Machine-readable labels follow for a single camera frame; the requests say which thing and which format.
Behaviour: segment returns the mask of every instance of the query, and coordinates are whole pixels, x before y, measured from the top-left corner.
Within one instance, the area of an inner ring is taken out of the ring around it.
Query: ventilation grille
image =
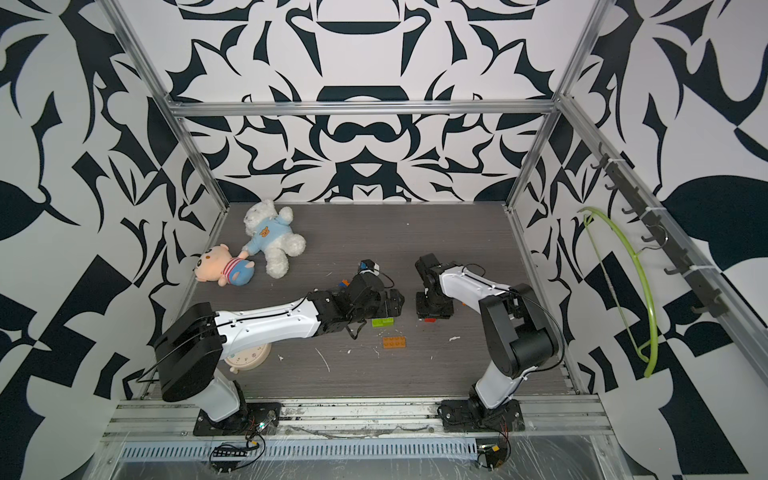
[[[123,462],[208,460],[210,442],[128,442]],[[365,460],[371,458],[454,458],[474,460],[474,439],[319,439],[266,440],[261,460]]]

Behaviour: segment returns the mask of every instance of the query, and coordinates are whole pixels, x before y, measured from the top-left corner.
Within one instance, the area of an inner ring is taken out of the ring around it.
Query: black and white patterned wall
[[[0,7],[3,478],[84,470],[218,209],[92,0]]]
[[[765,2],[619,0],[574,89],[698,247],[763,320],[768,193]],[[639,478],[765,478],[768,389],[666,255],[641,262],[658,315],[659,360],[643,377],[584,231],[599,207],[639,249],[648,235],[571,125],[561,120],[516,210],[584,384],[599,393]],[[642,287],[621,242],[590,226],[631,332],[649,338]]]
[[[594,0],[121,0],[183,101],[551,97]]]
[[[594,0],[121,0],[177,101],[551,98]],[[203,118],[231,201],[505,200],[537,115]]]
[[[188,118],[230,201],[506,200],[540,114]]]

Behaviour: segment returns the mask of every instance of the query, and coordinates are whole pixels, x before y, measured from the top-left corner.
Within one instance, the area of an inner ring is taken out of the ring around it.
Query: white teddy bear
[[[306,240],[294,233],[288,226],[293,221],[291,207],[283,207],[280,214],[275,210],[272,200],[265,200],[253,205],[245,214],[245,233],[252,237],[243,246],[240,258],[264,252],[266,258],[266,273],[272,278],[281,278],[288,272],[288,257],[298,257],[304,253]]]

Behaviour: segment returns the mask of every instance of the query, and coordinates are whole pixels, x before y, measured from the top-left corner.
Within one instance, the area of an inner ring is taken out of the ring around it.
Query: white debris
[[[320,351],[318,349],[315,349],[315,351],[317,352],[318,355],[320,355],[320,358],[323,359],[323,363],[326,364],[326,368],[330,372],[331,371],[331,367],[328,366],[328,362],[326,362],[326,357],[324,357],[323,354],[320,353]]]

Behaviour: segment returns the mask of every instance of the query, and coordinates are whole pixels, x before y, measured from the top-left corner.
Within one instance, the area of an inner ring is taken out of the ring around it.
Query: gray wooden surface
[[[243,215],[249,204],[233,204],[218,243],[233,252],[249,240]],[[520,253],[501,204],[293,205],[293,231],[306,238],[306,252],[290,259],[288,274],[275,280],[264,256],[253,257],[256,273],[245,286],[198,284],[193,303],[214,310],[249,310],[300,299],[312,289],[351,280],[360,260],[376,261],[406,298],[395,325],[363,327],[355,341],[346,332],[272,345],[266,362],[237,379],[248,397],[456,396],[466,395],[490,362],[480,316],[455,302],[455,315],[420,322],[415,293],[422,289],[414,262],[434,253],[438,260],[479,263],[487,277],[526,282]],[[404,336],[407,347],[387,349],[382,338]],[[565,393],[560,369],[532,375],[519,393]]]

